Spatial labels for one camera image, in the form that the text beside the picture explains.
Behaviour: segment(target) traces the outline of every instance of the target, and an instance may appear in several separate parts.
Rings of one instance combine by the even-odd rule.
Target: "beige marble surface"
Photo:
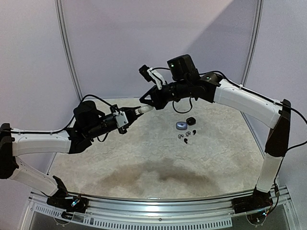
[[[140,117],[125,135],[113,131],[104,143],[95,141],[81,154],[58,153],[50,175],[69,191],[125,198],[217,196],[254,188],[263,162],[239,111],[193,101],[188,114],[167,105]],[[97,108],[109,113],[101,102]],[[138,99],[109,99],[119,107],[138,106]],[[176,104],[187,110],[187,100]],[[197,130],[188,144],[178,139],[177,121],[193,116]]]

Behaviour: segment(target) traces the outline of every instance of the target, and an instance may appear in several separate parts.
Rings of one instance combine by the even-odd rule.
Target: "table surface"
[[[99,110],[109,108],[94,100]],[[138,99],[108,99],[119,107],[140,105]],[[253,189],[263,162],[241,113],[224,105],[193,101],[187,114],[171,103],[141,116],[127,134],[109,133],[81,154],[56,154],[50,175],[72,192],[123,198],[195,198]],[[188,100],[175,104],[189,109]],[[176,122],[188,117],[196,130],[188,144],[178,138]]]

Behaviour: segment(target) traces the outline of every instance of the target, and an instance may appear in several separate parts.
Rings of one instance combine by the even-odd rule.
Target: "white panel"
[[[65,21],[83,93],[140,97],[146,64],[190,54],[200,72],[241,82],[256,0],[65,0]],[[171,81],[170,73],[166,80]]]
[[[286,98],[307,116],[307,1],[264,1],[247,87],[269,97]],[[264,146],[268,129],[250,119]],[[292,112],[290,146],[307,139],[307,126]],[[280,179],[293,200],[302,229],[307,229],[307,146],[286,154]]]
[[[58,129],[77,104],[54,1],[0,2],[0,123],[21,129]],[[23,158],[46,172],[52,154]],[[0,180],[0,229],[18,229],[29,187]]]

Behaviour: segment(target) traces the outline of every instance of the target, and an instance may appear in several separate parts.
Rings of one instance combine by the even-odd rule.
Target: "white wall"
[[[58,129],[78,103],[59,33],[54,1],[0,1],[0,123]],[[24,158],[46,172],[52,154]],[[0,229],[18,229],[30,193],[0,180]]]
[[[63,1],[83,94],[140,97],[152,87],[138,72],[143,64],[166,67],[186,53],[200,72],[221,70],[241,82],[256,6],[256,0]]]
[[[255,55],[246,86],[272,98],[291,101],[307,117],[307,1],[264,1]],[[264,146],[268,129],[250,119]],[[306,141],[307,126],[295,113],[290,146]],[[307,229],[307,146],[287,153],[280,171],[302,229]]]

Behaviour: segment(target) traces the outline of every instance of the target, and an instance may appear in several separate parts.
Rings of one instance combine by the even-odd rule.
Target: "robotic arm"
[[[74,109],[75,123],[55,132],[25,131],[0,127],[0,179],[11,179],[35,188],[48,196],[47,204],[68,212],[85,212],[88,200],[81,196],[68,196],[64,183],[57,177],[47,176],[23,162],[19,156],[30,153],[81,153],[92,145],[94,138],[113,130],[125,134],[127,128],[151,106],[110,107],[106,115],[97,110],[93,101],[81,102]]]
[[[266,98],[256,92],[236,85],[219,72],[208,72],[200,76],[189,55],[179,56],[168,62],[174,82],[153,86],[140,102],[163,109],[168,102],[178,102],[182,98],[201,98],[211,103],[219,103],[246,113],[270,128],[265,146],[265,157],[261,173],[253,195],[237,198],[232,201],[236,213],[266,207],[272,203],[270,189],[285,156],[290,133],[291,104],[288,100],[279,102]],[[153,69],[147,66],[140,68],[140,74],[147,81],[152,79]]]

